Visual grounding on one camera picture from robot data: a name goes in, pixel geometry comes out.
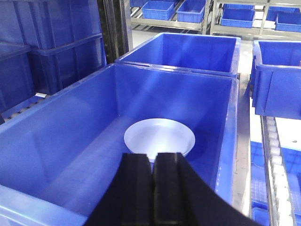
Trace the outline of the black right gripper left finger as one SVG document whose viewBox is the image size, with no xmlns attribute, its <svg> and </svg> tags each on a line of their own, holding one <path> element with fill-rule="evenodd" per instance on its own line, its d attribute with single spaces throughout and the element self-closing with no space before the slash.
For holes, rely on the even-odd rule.
<svg viewBox="0 0 301 226">
<path fill-rule="evenodd" d="M 85 225 L 153 225 L 152 191 L 152 171 L 147 155 L 124 153 L 110 186 Z"/>
</svg>

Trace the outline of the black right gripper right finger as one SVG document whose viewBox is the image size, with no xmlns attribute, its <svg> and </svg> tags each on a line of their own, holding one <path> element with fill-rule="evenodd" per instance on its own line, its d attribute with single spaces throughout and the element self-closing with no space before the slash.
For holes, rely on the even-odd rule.
<svg viewBox="0 0 301 226">
<path fill-rule="evenodd" d="M 157 226 L 256 226 L 218 196 L 180 153 L 159 153 L 154 163 Z"/>
</svg>

